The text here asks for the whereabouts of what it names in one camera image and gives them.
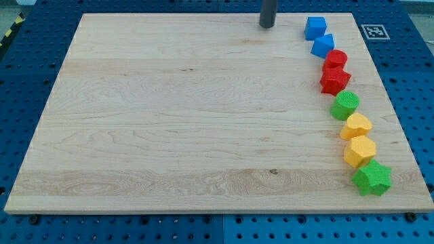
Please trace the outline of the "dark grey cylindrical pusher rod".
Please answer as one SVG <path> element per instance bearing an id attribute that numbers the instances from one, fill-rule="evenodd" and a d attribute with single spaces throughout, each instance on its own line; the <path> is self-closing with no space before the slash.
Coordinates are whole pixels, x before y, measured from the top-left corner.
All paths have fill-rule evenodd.
<path id="1" fill-rule="evenodd" d="M 278 0 L 262 0 L 260 8 L 259 25 L 263 28 L 272 28 L 275 25 L 275 19 L 278 8 Z"/>

